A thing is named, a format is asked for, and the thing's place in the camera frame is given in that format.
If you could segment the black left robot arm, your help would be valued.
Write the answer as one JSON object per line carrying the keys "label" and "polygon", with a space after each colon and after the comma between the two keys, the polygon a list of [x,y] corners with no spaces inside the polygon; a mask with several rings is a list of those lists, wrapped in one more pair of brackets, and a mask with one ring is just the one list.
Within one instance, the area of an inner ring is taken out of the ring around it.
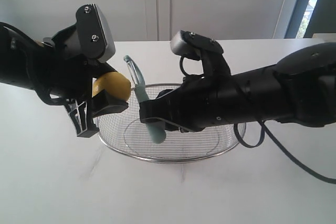
{"label": "black left robot arm", "polygon": [[80,51],[69,52],[59,37],[40,44],[1,23],[1,83],[33,90],[47,105],[63,106],[78,137],[99,132],[94,118],[121,113],[129,106],[106,89],[92,94],[92,80],[106,73],[116,70]]}

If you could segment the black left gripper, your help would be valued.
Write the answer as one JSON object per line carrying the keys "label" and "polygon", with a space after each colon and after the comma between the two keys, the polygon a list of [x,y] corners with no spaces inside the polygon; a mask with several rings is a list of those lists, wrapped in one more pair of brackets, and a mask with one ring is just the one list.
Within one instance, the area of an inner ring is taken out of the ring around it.
{"label": "black left gripper", "polygon": [[77,101],[91,97],[93,78],[115,69],[81,52],[76,24],[43,41],[35,41],[34,49],[34,90],[44,103],[69,103],[64,107],[77,137],[90,138],[98,133],[93,118],[121,113],[128,108],[127,102],[106,90],[92,98],[92,109],[90,100]]}

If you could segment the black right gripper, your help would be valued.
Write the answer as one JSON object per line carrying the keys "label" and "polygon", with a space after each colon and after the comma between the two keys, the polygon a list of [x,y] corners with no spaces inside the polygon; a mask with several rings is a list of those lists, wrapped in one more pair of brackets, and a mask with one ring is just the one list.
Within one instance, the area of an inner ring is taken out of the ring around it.
{"label": "black right gripper", "polygon": [[140,102],[140,121],[169,132],[235,124],[236,89],[230,67],[223,55],[203,50],[201,62],[201,75],[186,76],[178,88]]}

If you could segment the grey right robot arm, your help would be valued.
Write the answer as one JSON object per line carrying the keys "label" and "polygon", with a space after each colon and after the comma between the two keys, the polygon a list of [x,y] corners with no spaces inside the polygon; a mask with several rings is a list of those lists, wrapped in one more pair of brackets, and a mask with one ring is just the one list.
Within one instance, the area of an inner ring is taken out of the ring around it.
{"label": "grey right robot arm", "polygon": [[300,49],[278,63],[231,74],[222,49],[201,49],[204,74],[140,104],[142,123],[199,132],[275,120],[307,127],[335,122],[335,43]]}

